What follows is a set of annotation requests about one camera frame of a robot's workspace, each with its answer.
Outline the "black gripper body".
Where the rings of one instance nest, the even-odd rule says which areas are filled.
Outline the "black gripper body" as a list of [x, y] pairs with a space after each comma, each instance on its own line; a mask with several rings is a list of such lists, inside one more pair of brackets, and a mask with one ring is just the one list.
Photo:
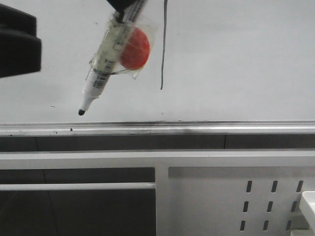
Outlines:
[[37, 18], [0, 5], [0, 77], [41, 70], [42, 41], [37, 37]]

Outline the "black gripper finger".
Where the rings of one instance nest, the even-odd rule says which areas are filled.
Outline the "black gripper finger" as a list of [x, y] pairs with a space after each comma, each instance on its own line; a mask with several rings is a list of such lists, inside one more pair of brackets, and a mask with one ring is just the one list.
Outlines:
[[141, 10], [147, 3], [146, 0], [107, 0], [107, 2], [117, 12], [126, 11], [129, 7], [131, 7], [130, 10], [133, 11]]

